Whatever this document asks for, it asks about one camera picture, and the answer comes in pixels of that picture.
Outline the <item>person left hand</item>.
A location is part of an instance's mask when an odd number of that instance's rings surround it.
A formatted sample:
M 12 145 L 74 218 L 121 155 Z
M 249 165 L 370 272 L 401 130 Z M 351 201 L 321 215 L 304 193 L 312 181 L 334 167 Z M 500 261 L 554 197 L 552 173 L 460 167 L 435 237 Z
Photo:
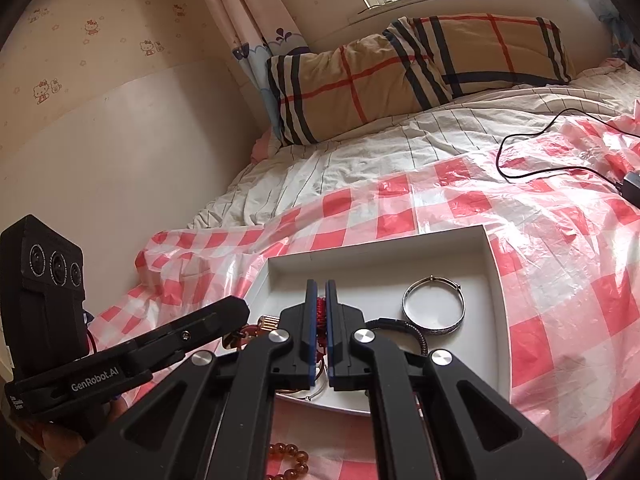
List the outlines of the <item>person left hand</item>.
M 50 422 L 22 419 L 18 422 L 18 428 L 43 449 L 44 454 L 52 460 L 54 469 L 60 469 L 86 445 L 76 432 Z

